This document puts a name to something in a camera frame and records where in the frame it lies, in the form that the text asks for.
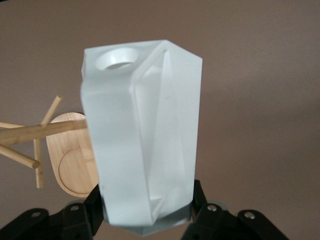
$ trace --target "wooden base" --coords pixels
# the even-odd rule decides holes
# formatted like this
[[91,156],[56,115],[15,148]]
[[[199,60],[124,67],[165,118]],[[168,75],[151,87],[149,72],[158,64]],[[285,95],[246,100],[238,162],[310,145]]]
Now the wooden base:
[[[83,114],[68,112],[52,123],[85,120]],[[87,128],[47,136],[46,143],[55,178],[68,194],[85,198],[98,184],[94,154]]]

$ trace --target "background wall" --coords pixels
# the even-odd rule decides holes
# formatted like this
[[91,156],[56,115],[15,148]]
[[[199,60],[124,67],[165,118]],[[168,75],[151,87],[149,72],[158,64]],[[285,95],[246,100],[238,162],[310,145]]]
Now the background wall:
[[[168,39],[203,58],[196,178],[231,213],[256,209],[291,240],[319,239],[320,1],[22,1],[0,3],[0,121],[81,112],[85,48]],[[30,156],[32,143],[14,148]],[[0,227],[76,198],[0,156]],[[187,225],[146,239],[180,239]],[[102,225],[99,239],[140,239]]]

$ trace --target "screw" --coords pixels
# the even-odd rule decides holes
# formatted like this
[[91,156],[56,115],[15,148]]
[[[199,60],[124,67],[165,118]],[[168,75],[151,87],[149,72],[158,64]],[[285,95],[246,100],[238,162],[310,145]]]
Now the screw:
[[217,207],[215,205],[213,205],[213,204],[209,204],[207,208],[208,208],[208,210],[210,210],[212,212],[217,211]]
[[249,212],[249,211],[245,212],[245,213],[244,213],[244,216],[245,216],[247,219],[255,219],[255,218],[256,218],[256,216],[255,216],[252,212]]
[[40,213],[39,211],[36,211],[36,212],[34,212],[34,213],[31,214],[31,217],[32,217],[32,218],[36,218],[36,217],[38,217],[38,216],[40,216],[40,215],[41,215],[41,213]]
[[71,208],[70,208],[70,211],[76,211],[76,210],[78,210],[79,209],[79,207],[77,206],[77,205],[74,205],[74,206],[72,206]]

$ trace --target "white carton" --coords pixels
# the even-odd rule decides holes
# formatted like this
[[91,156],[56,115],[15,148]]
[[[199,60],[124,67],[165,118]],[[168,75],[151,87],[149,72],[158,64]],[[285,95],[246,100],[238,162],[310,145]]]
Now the white carton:
[[152,226],[192,201],[201,71],[167,40],[84,51],[81,100],[111,225]]

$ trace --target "wooden stick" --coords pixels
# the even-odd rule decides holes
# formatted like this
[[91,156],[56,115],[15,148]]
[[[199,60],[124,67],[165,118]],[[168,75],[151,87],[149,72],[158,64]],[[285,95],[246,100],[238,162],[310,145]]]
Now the wooden stick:
[[35,139],[33,140],[33,148],[34,148],[34,159],[37,160],[40,165],[35,169],[35,178],[36,178],[36,187],[38,189],[44,187],[44,176],[42,169],[42,151],[41,151],[41,140]]
[[3,145],[0,145],[0,154],[32,169],[36,169],[40,165],[37,160]]
[[14,124],[14,123],[8,123],[8,122],[0,121],[0,128],[14,129],[14,128],[21,128],[21,127],[24,127],[24,126],[23,125]]
[[56,96],[53,103],[51,104],[48,112],[46,113],[46,115],[44,116],[42,122],[41,122],[41,127],[45,128],[47,126],[47,124],[50,122],[50,119],[52,118],[52,116],[54,115],[55,111],[57,110],[61,100],[62,100],[62,96]]
[[87,122],[84,119],[49,123],[45,128],[42,128],[41,125],[35,125],[4,129],[0,130],[0,144],[10,146],[86,127]]

